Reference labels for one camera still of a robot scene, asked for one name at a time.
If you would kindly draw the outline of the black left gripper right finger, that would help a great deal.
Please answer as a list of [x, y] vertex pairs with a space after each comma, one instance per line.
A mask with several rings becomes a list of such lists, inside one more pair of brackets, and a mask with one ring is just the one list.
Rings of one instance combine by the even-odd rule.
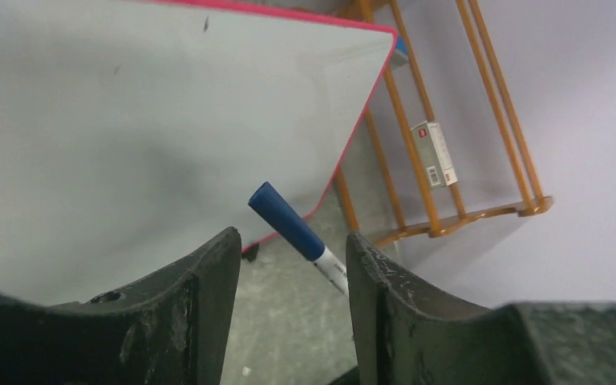
[[616, 303], [514, 302], [449, 294], [346, 240], [362, 384], [616, 384]]

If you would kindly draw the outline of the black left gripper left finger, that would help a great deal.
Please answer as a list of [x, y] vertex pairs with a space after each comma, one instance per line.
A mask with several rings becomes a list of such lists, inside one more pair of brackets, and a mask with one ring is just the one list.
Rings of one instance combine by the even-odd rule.
[[230, 227], [89, 302], [0, 294], [0, 384], [218, 384], [240, 266]]

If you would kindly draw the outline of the blue marker cap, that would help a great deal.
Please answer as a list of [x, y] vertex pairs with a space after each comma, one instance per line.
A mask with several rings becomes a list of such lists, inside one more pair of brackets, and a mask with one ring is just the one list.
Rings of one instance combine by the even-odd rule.
[[316, 262], [324, 254], [324, 242], [270, 182], [264, 182], [252, 194], [248, 206], [307, 261]]

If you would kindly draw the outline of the pink framed whiteboard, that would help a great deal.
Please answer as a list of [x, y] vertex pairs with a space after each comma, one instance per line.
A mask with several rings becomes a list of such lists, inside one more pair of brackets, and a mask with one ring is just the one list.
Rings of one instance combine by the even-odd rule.
[[0, 291], [86, 300], [222, 229], [270, 182], [322, 202], [395, 46], [224, 1], [0, 1]]

